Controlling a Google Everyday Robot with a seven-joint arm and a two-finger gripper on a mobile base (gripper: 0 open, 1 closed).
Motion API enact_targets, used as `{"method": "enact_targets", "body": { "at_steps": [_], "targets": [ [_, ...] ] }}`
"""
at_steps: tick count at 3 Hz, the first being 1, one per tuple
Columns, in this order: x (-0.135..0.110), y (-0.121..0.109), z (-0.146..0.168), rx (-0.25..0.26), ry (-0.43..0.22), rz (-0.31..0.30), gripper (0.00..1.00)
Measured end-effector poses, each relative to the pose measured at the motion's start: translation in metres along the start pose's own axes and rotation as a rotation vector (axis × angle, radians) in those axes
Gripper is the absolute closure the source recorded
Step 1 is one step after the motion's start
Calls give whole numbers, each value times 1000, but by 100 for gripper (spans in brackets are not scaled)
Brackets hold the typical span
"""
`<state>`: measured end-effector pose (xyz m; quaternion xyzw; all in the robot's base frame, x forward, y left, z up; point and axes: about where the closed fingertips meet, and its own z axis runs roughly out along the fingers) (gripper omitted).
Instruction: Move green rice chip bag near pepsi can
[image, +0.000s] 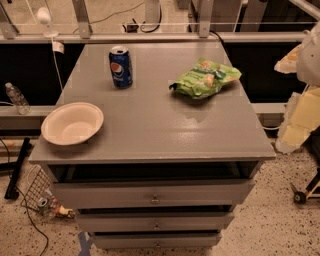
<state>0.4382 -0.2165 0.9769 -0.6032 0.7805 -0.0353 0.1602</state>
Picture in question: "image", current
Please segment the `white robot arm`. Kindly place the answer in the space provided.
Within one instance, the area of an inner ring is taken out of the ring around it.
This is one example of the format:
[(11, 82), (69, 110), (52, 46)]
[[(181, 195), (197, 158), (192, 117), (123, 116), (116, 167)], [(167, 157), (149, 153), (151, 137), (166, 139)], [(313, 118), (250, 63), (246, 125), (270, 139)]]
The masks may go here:
[(301, 94), (289, 98), (275, 143), (279, 152), (289, 154), (320, 126), (320, 23), (306, 32), (302, 43), (278, 61), (274, 70), (295, 73), (306, 84)]

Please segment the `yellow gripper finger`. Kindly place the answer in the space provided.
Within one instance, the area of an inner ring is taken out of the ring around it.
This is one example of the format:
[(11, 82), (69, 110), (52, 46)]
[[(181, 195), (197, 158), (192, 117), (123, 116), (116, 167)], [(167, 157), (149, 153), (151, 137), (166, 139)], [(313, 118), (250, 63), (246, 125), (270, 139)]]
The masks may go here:
[(320, 126), (320, 88), (310, 87), (302, 94), (294, 92), (286, 105), (276, 149), (284, 154), (299, 149)]
[(287, 55), (285, 55), (280, 61), (278, 61), (274, 70), (283, 74), (295, 73), (297, 71), (297, 55), (301, 45), (297, 45)]

